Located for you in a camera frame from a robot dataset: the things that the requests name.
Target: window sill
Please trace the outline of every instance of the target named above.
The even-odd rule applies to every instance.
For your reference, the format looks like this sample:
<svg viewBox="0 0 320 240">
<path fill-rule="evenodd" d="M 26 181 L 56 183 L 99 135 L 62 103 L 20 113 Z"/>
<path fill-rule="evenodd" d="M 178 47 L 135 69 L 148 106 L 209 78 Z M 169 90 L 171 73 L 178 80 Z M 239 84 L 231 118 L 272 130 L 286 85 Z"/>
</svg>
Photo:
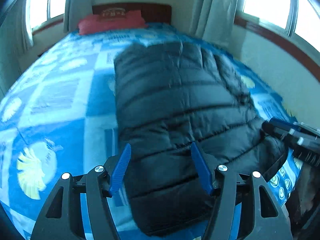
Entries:
<svg viewBox="0 0 320 240">
<path fill-rule="evenodd" d="M 256 33 L 279 46 L 304 65 L 320 82 L 320 53 L 304 39 L 296 34 L 292 38 L 285 37 L 285 33 L 282 34 L 277 30 L 271 30 L 271 28 L 252 22 L 240 15 L 236 15 L 234 24 Z"/>
<path fill-rule="evenodd" d="M 39 32 L 42 32 L 43 30 L 48 29 L 50 27 L 53 27 L 59 23 L 63 23 L 63 16 L 64 16 L 63 14 L 58 15 L 54 18 L 47 20 L 46 22 L 42 23 L 41 25 L 34 27 L 32 29 L 32 35 L 35 35 Z"/>
</svg>

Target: red pillow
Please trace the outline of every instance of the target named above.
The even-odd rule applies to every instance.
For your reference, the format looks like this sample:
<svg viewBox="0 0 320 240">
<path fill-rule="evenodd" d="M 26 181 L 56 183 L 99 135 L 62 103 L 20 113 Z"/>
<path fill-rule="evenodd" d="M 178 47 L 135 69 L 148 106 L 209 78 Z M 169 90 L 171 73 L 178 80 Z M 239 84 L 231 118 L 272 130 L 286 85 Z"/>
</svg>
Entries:
<svg viewBox="0 0 320 240">
<path fill-rule="evenodd" d="M 80 35 L 117 29 L 144 28 L 146 26 L 140 10 L 129 11 L 126 13 L 125 18 L 112 20 L 101 19 L 100 15 L 89 15 L 78 23 Z"/>
</svg>

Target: red wall trim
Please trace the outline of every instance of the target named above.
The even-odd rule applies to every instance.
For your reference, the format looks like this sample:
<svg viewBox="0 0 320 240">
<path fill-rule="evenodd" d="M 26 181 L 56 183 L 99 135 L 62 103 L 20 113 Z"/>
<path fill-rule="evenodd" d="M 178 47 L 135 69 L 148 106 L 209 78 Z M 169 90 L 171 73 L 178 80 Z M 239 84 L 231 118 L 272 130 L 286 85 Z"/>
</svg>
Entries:
<svg viewBox="0 0 320 240">
<path fill-rule="evenodd" d="M 235 25 L 239 25 L 249 31 L 252 31 L 260 36 L 266 38 L 267 40 L 273 42 L 286 52 L 288 52 L 292 57 L 298 60 L 302 65 L 309 70 L 313 76 L 320 82 L 320 66 L 313 61 L 306 53 L 299 49 L 296 45 L 288 41 L 287 39 L 281 37 L 280 35 L 250 21 L 247 21 L 240 16 L 236 16 L 234 20 Z"/>
<path fill-rule="evenodd" d="M 54 21 L 52 23 L 49 23 L 48 25 L 45 25 L 45 26 L 41 27 L 40 29 L 37 29 L 37 30 L 33 31 L 32 35 L 35 35 L 35 34 L 37 34 L 39 32 L 42 32 L 43 30 L 48 29 L 48 28 L 50 28 L 52 26 L 55 26 L 55 25 L 57 25 L 59 23 L 63 23 L 63 18 L 59 19 L 59 20 L 56 20 L 56 21 Z"/>
</svg>

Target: blue bed sheet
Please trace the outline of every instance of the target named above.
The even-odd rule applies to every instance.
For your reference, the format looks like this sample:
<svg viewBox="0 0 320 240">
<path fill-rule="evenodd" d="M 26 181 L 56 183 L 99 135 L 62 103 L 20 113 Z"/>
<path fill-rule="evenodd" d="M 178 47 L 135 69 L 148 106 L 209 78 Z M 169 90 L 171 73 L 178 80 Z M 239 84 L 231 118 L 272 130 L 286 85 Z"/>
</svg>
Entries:
<svg viewBox="0 0 320 240">
<path fill-rule="evenodd" d="M 62 173 L 87 173 L 118 153 L 116 55 L 133 42 L 149 46 L 170 41 L 192 42 L 227 55 L 263 118 L 296 120 L 282 107 L 282 98 L 251 69 L 225 51 L 169 25 L 151 24 L 147 29 L 87 36 L 70 33 L 33 63 L 0 103 L 0 202 L 26 239 Z M 268 183 L 281 205 L 290 196 L 300 169 L 301 163 L 290 151 L 284 166 Z M 81 202 L 86 238 L 93 239 L 84 195 Z M 147 237 L 137 228 L 124 187 L 108 203 L 122 240 L 159 239 Z M 237 235 L 240 210 L 238 205 L 231 239 Z M 203 221 L 164 239 L 192 240 L 204 233 L 206 224 Z"/>
</svg>

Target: window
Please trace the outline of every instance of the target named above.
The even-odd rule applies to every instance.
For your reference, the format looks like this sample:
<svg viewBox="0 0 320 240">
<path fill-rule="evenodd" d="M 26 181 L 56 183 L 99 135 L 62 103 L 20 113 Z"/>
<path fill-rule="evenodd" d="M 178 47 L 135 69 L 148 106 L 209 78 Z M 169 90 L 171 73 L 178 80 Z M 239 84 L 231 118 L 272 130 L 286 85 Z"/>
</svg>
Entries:
<svg viewBox="0 0 320 240">
<path fill-rule="evenodd" d="M 308 0 L 243 0 L 240 5 L 244 17 L 320 52 L 320 17 Z"/>
<path fill-rule="evenodd" d="M 30 0 L 31 28 L 64 14 L 65 4 L 66 0 Z"/>
</svg>

